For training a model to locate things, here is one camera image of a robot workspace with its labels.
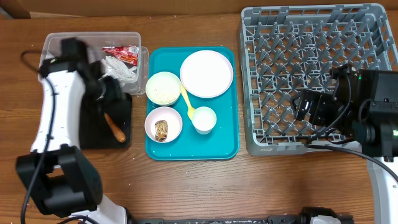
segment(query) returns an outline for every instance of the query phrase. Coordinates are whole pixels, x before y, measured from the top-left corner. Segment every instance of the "cable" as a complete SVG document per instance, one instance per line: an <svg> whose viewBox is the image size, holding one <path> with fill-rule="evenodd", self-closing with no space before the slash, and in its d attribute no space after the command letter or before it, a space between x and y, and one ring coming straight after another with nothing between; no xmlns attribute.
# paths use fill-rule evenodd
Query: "cable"
<svg viewBox="0 0 398 224"><path fill-rule="evenodd" d="M344 140L341 140L341 141L331 141L331 140L329 140L328 138L329 138L329 134L331 134L333 131L337 131L337 129L336 128L332 128L332 129L330 129L329 131L327 131L326 133L325 133L325 139L328 141L328 142L330 142L330 143L332 143L332 144L346 144L346 143L349 143L349 142L353 142L354 141L354 139L344 139Z"/></svg>
<svg viewBox="0 0 398 224"><path fill-rule="evenodd" d="M24 56L25 54L37 54L40 53L40 51L37 50L26 50L23 53L21 53L21 62L26 65L28 68L30 68L32 71L39 73L39 69L35 68L34 66L32 66L28 61L25 60ZM27 192L25 195L25 199L24 199L24 203L22 204L22 209L21 209L21 224L25 224L25 213L26 213L26 208L27 208L27 204L29 202L29 197L30 194L32 193L32 189L33 186L36 182L37 176L39 174L39 171L44 163L44 157L45 157L45 153L47 152L47 150L49 149L49 145L50 145L50 140L51 140L51 133L52 133L52 127L54 124L54 115L55 115L55 104L56 104L56 94L55 94L55 90L54 90L54 86L52 85L51 81L47 78L43 78L50 86L51 89L51 94L52 94L52 110L51 110L51 118L50 118L50 124L49 124L49 131L47 132L47 138L46 138L46 142L45 142L45 146L44 146L44 150L42 155L40 156L39 162L37 163L36 169L33 173L32 176L32 180L30 180L30 184L27 188Z"/></svg>
<svg viewBox="0 0 398 224"><path fill-rule="evenodd" d="M334 146L319 146L319 145L309 145L309 144L306 144L304 146L307 148L312 148L312 149L327 149L327 150L332 150L332 151L345 152L348 154L353 154L355 156L362 157L363 159L367 159L367 160L379 165L381 168L383 168L385 171L387 171L392 176L392 178L394 178L396 180L396 182L398 183L398 175L395 174L394 171L392 171L390 168L388 168L388 166L386 166L384 163L382 163L381 161L379 161L373 157L367 156L365 154L362 154L360 152L357 152L357 151L354 151L351 149L345 149L345 148L334 147Z"/></svg>
<svg viewBox="0 0 398 224"><path fill-rule="evenodd" d="M327 130L329 130L331 127L333 127L333 125L335 125L335 123L337 123L337 121L339 121L341 119L341 117L347 112L347 110L349 108L349 104L351 103L351 82L349 81L347 73L344 72L343 74L344 74L344 76L345 76L345 78L347 79L347 82L348 82L348 93L349 93L349 95L348 95L348 102L347 102L346 107L339 114L339 116L327 128L325 128L323 131L318 132L314 137L310 138L307 141L307 144L310 144L312 141L318 139L323 133L325 133Z"/></svg>
<svg viewBox="0 0 398 224"><path fill-rule="evenodd" d="M74 221L74 220L78 220L78 219L86 220L86 221L90 222L91 224L99 224L94 219L92 219L92 218L90 218L88 216L84 216L84 215L77 215L77 216L74 216L74 217L70 217L70 218L67 218L64 221L58 222L57 224L65 224L65 223L68 223L70 221Z"/></svg>
<svg viewBox="0 0 398 224"><path fill-rule="evenodd" d="M372 99L370 99L370 98L368 98L368 99L366 99L366 100L364 100L362 103L361 103L361 106L359 106L359 109L358 109L358 122L359 123L362 123L362 110L363 110L363 108L365 107L365 104L367 103L367 102L370 102L370 101L372 101Z"/></svg>

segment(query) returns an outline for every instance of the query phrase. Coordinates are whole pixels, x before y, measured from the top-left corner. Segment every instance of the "gray dish rack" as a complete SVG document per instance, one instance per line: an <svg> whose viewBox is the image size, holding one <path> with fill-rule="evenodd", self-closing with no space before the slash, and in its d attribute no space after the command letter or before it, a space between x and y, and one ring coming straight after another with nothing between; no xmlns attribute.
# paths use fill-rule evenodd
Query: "gray dish rack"
<svg viewBox="0 0 398 224"><path fill-rule="evenodd" d="M247 7L239 38L246 147L255 156L316 151L304 142L323 127L294 120L289 100L304 89L331 93L332 66L397 68L396 45L380 4ZM324 136L313 143L330 144ZM360 150L358 142L341 147Z"/></svg>

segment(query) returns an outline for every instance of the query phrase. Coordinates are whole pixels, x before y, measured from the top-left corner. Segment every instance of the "spoon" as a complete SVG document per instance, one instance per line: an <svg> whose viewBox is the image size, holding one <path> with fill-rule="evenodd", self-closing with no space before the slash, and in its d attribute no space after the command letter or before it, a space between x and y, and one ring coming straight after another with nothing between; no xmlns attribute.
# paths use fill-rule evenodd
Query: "spoon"
<svg viewBox="0 0 398 224"><path fill-rule="evenodd" d="M181 95L185 100L185 103L187 104L188 107L188 117L190 120L192 120L193 112L195 112L195 109L191 106L191 103L189 102L187 90L183 85L181 85Z"/></svg>

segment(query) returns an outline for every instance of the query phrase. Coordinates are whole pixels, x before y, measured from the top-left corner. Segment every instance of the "blue tray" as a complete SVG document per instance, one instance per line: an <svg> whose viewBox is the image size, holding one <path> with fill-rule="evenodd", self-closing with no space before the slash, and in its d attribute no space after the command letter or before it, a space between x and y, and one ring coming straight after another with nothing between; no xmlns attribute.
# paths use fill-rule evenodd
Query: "blue tray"
<svg viewBox="0 0 398 224"><path fill-rule="evenodd" d="M208 106L217 114L217 123L207 135L198 134L187 115L182 96L171 107L182 117L181 134L172 142L158 143L146 136L148 156L160 161L230 159L239 151L238 101L234 54L226 47L170 47L155 50L149 60L148 78L158 72L172 72L180 76L182 62L199 50L214 50L228 58L234 69L231 87L221 96L203 99L188 93L194 108ZM147 114L158 107L147 100Z"/></svg>

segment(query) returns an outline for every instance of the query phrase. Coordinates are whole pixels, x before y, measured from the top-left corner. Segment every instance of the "red snack package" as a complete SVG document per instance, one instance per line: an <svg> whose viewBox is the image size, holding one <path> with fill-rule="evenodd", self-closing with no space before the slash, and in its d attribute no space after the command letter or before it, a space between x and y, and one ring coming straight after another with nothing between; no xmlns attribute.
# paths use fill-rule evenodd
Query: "red snack package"
<svg viewBox="0 0 398 224"><path fill-rule="evenodd" d="M103 47L103 51L113 54L114 57L121 60L122 62L129 63L137 66L138 59L138 47L136 46L125 46L125 47Z"/></svg>

